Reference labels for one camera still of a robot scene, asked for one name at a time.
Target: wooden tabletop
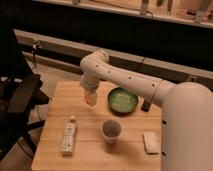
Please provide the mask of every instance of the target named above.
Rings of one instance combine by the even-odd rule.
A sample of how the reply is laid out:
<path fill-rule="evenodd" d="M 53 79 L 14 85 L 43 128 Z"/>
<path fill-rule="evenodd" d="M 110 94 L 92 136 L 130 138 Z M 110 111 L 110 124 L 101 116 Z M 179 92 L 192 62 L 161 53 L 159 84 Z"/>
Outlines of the wooden tabletop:
<path fill-rule="evenodd" d="M 33 171 L 160 171 L 160 155 L 144 151 L 143 131 L 154 131 L 160 143 L 160 108 L 151 106 L 141 111 L 139 98 L 136 110 L 117 117 L 107 104 L 107 94 L 117 87 L 101 82 L 96 106 L 84 102 L 84 90 L 78 81 L 59 82 L 51 102 L 46 123 L 33 160 Z M 75 115 L 78 133 L 73 156 L 62 157 L 61 140 L 70 115 Z M 101 135 L 101 124 L 117 120 L 122 133 L 114 145 L 108 145 Z"/>

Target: green bowl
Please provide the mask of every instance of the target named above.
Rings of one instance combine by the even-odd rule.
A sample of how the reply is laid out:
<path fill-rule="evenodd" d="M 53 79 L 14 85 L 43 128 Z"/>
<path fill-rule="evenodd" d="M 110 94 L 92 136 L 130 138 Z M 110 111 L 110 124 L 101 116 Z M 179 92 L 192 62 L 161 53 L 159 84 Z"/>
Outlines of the green bowl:
<path fill-rule="evenodd" d="M 108 103 L 112 111 L 126 114 L 135 110 L 138 104 L 138 96 L 121 87 L 117 87 L 108 94 Z"/>

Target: white cup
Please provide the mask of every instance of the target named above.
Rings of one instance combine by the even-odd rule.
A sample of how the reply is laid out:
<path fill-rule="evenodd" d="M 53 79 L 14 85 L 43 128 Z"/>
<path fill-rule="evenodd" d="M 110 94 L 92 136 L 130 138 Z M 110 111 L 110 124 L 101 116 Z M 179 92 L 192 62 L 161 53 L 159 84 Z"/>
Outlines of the white cup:
<path fill-rule="evenodd" d="M 108 144 L 114 144 L 121 133 L 121 125 L 114 120 L 107 120 L 101 126 L 101 132 Z"/>

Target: floor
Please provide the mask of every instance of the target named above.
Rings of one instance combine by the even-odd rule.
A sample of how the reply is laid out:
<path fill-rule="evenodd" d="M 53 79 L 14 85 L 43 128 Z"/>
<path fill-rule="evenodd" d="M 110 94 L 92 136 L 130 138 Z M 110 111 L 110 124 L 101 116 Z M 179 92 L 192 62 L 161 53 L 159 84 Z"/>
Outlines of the floor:
<path fill-rule="evenodd" d="M 54 89 L 58 81 L 64 80 L 80 80 L 81 75 L 77 75 L 70 72 L 65 72 L 52 67 L 37 64 L 37 67 L 33 69 L 34 73 L 41 75 L 43 81 L 42 90 L 49 96 L 52 97 Z M 45 119 L 48 111 L 48 105 L 39 106 L 32 111 L 30 122 L 39 121 L 39 119 Z M 38 142 L 42 128 L 32 131 L 31 135 L 35 143 Z M 20 139 L 19 144 L 23 149 L 33 156 L 32 152 Z M 0 171 L 30 171 L 32 164 L 32 158 L 25 154 L 21 148 L 16 144 L 7 156 L 0 162 Z"/>

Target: shelf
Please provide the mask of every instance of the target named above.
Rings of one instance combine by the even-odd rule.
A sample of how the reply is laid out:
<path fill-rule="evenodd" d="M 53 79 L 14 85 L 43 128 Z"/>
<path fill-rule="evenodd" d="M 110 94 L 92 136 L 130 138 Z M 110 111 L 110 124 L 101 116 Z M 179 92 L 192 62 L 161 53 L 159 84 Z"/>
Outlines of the shelf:
<path fill-rule="evenodd" d="M 103 11 L 103 12 L 110 12 L 110 13 L 116 13 L 121 15 L 128 15 L 128 16 L 134 16 L 134 17 L 140 17 L 140 18 L 147 18 L 147 19 L 154 19 L 158 21 L 166 21 L 166 22 L 172 22 L 172 23 L 178 23 L 178 24 L 185 24 L 185 25 L 191 25 L 196 27 L 204 27 L 204 28 L 211 28 L 213 29 L 213 23 L 210 22 L 201 22 L 201 23 L 195 23 L 192 19 L 182 19 L 176 15 L 177 8 L 178 8 L 178 2 L 179 0 L 176 0 L 173 6 L 173 11 L 169 15 L 166 11 L 166 4 L 164 3 L 162 7 L 156 7 L 152 3 L 149 5 L 149 11 L 152 13 L 147 13 L 146 15 L 140 14 L 140 2 L 137 0 L 137 4 L 129 4 L 129 7 L 121 4 L 113 4 L 110 5 L 108 2 L 111 2 L 113 0 L 105 0 L 102 2 L 95 2 L 90 0 L 81 0 L 81 2 L 78 5 L 73 5 L 72 0 L 33 0 L 43 3 L 50 3 L 50 4 L 57 4 L 57 5 L 64 5 L 64 6 L 71 6 L 76 8 L 82 8 L 82 9 L 89 9 L 89 10 L 96 10 L 96 11 Z"/>

